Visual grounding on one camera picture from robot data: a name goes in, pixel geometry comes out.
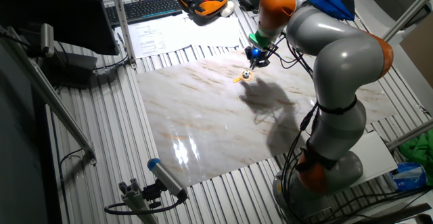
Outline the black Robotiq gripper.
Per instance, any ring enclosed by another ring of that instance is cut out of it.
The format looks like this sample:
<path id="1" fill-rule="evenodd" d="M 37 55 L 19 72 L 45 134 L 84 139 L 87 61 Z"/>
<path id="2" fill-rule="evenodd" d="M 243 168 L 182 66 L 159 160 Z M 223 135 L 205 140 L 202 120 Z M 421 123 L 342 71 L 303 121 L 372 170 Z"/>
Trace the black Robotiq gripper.
<path id="1" fill-rule="evenodd" d="M 247 46 L 245 48 L 247 60 L 250 63 L 250 69 L 254 70 L 254 64 L 258 64 L 259 68 L 266 67 L 270 64 L 269 50 L 261 49 L 255 46 Z"/>

